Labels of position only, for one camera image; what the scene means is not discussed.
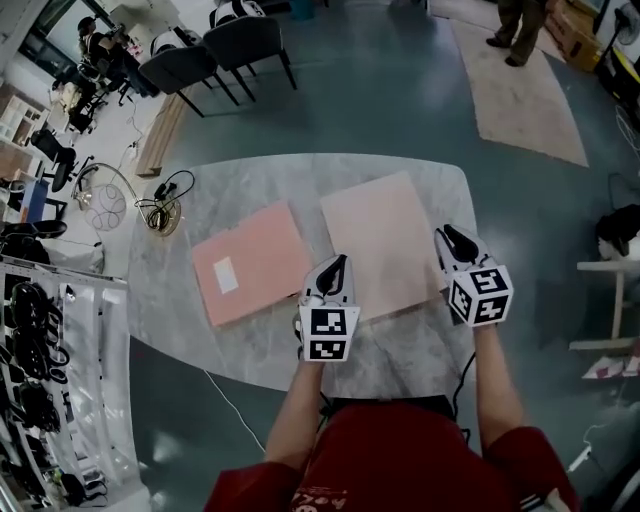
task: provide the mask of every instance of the desk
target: desk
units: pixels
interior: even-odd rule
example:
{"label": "desk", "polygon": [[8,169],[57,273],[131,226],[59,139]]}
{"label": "desk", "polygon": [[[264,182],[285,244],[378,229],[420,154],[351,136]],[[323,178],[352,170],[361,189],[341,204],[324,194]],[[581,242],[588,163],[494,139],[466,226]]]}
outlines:
{"label": "desk", "polygon": [[[141,219],[134,228],[129,330],[185,363],[259,386],[289,387],[299,346],[291,327],[297,299],[213,328],[191,261],[193,246],[286,199],[317,264],[333,255],[320,198],[402,170],[410,174],[432,227],[450,222],[476,230],[466,178],[452,165],[374,155],[299,154],[191,170],[196,185],[180,199],[183,218],[176,231],[159,238]],[[149,185],[145,197],[153,196],[157,184]],[[352,398],[450,396],[472,352],[470,329],[454,327],[444,301],[434,300],[360,323],[349,361],[327,365],[323,389],[330,396]]]}

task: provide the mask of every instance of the black cable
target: black cable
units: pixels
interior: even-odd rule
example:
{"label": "black cable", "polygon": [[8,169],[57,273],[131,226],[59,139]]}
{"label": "black cable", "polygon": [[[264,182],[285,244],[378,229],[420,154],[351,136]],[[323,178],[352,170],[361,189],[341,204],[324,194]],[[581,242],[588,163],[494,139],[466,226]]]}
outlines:
{"label": "black cable", "polygon": [[[185,173],[191,176],[191,184],[187,187],[186,190],[179,193],[175,197],[170,198],[167,201],[168,194],[170,194],[171,192],[173,192],[178,188],[175,183],[169,183],[169,181],[173,177],[182,173]],[[164,182],[162,182],[160,186],[158,186],[158,188],[156,189],[156,192],[154,193],[153,199],[143,198],[143,199],[140,199],[139,201],[136,201],[136,206],[139,206],[140,208],[151,208],[151,211],[145,216],[147,226],[150,229],[153,229],[156,231],[162,231],[169,222],[169,216],[171,215],[171,206],[179,198],[181,198],[187,192],[189,192],[195,186],[195,184],[196,184],[196,177],[194,176],[194,174],[191,171],[182,169],[180,171],[174,172],[171,176],[169,176],[166,180],[164,180]]]}
{"label": "black cable", "polygon": [[460,390],[462,389],[462,387],[464,386],[464,378],[467,376],[467,372],[469,371],[469,368],[471,368],[471,363],[473,363],[473,360],[476,358],[476,353],[474,352],[471,357],[469,358],[469,361],[467,362],[467,365],[464,367],[464,370],[462,370],[462,375],[460,376],[460,382],[458,383],[458,387],[456,388],[456,390],[453,392],[453,419],[455,421],[458,421],[458,394],[460,393]]}

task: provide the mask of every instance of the wooden plank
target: wooden plank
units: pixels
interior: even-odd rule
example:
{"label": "wooden plank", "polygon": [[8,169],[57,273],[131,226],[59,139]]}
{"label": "wooden plank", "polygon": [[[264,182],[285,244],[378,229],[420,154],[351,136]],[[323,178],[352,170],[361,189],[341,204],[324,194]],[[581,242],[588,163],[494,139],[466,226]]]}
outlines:
{"label": "wooden plank", "polygon": [[618,338],[611,340],[572,341],[569,350],[619,350],[631,348],[638,338]]}
{"label": "wooden plank", "polygon": [[611,329],[611,339],[620,337],[620,323],[622,322],[622,299],[624,293],[624,272],[616,272],[616,301],[613,306],[613,327]]}
{"label": "wooden plank", "polygon": [[[188,96],[191,88],[184,90]],[[162,105],[162,114],[154,123],[136,166],[138,176],[157,176],[162,168],[165,154],[175,140],[186,110],[185,103],[177,95],[167,96]]]}
{"label": "wooden plank", "polygon": [[620,270],[640,270],[640,261],[617,260],[617,261],[581,261],[578,263],[578,270],[594,272],[618,272]]}

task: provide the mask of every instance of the gray floor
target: gray floor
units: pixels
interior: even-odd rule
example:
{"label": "gray floor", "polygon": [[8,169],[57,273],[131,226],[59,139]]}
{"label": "gray floor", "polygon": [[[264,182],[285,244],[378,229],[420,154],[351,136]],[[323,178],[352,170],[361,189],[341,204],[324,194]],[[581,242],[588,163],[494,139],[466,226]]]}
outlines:
{"label": "gray floor", "polygon": [[[614,101],[594,76],[549,59],[586,148],[590,168],[584,169],[479,138],[446,20],[428,19],[419,8],[374,5],[332,5],[311,21],[283,20],[299,90],[289,87],[277,59],[255,65],[258,78],[247,79],[255,105],[237,85],[240,109],[219,89],[198,89],[194,100],[207,118],[187,113],[166,172],[305,152],[375,153],[461,167],[479,233],[515,284],[501,335],[530,422],[544,429],[568,465],[589,425],[615,420],[589,436],[601,468],[588,462],[572,475],[588,497],[640,445],[640,415],[630,407],[640,397],[638,379],[627,379],[617,402],[621,382],[581,380],[595,356],[567,351],[570,340],[607,335],[612,283],[579,274],[575,264],[597,257],[594,225],[609,210],[608,174],[637,181],[640,168],[616,126]],[[143,480],[158,510],[199,510],[221,469],[257,462],[260,453],[201,370],[135,340],[131,354]],[[283,395],[217,381],[264,440]],[[462,393],[465,426],[475,425],[473,392],[467,386]]]}

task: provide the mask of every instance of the paper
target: paper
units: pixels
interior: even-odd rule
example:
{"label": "paper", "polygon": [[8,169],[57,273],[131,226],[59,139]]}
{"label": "paper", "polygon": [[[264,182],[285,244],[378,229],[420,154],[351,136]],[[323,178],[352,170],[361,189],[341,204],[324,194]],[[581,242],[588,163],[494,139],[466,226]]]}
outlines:
{"label": "paper", "polygon": [[238,287],[238,280],[236,279],[236,274],[233,271],[230,258],[225,258],[217,262],[213,265],[213,270],[216,273],[221,293],[229,293]]}
{"label": "paper", "polygon": [[321,205],[335,253],[351,258],[362,320],[440,298],[433,231],[407,172],[341,190]]}

